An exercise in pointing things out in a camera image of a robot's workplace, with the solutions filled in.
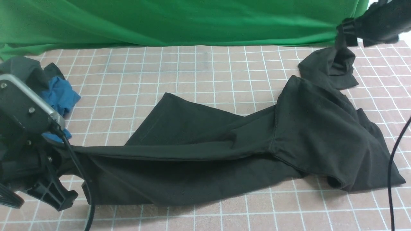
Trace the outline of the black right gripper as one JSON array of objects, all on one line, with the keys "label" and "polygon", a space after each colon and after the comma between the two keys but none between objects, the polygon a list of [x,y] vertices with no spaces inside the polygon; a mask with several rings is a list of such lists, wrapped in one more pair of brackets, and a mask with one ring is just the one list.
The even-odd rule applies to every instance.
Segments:
[{"label": "black right gripper", "polygon": [[395,44],[399,35],[411,28],[409,0],[379,0],[358,18],[346,18],[337,26],[336,48]]}]

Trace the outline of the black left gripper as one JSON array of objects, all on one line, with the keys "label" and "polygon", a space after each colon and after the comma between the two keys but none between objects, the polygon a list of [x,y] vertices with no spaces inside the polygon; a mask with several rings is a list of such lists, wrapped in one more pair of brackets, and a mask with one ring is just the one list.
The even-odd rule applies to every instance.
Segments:
[{"label": "black left gripper", "polygon": [[1,205],[20,209],[23,192],[57,211],[69,209],[78,197],[61,183],[57,168],[63,158],[54,154],[42,134],[1,128]]}]

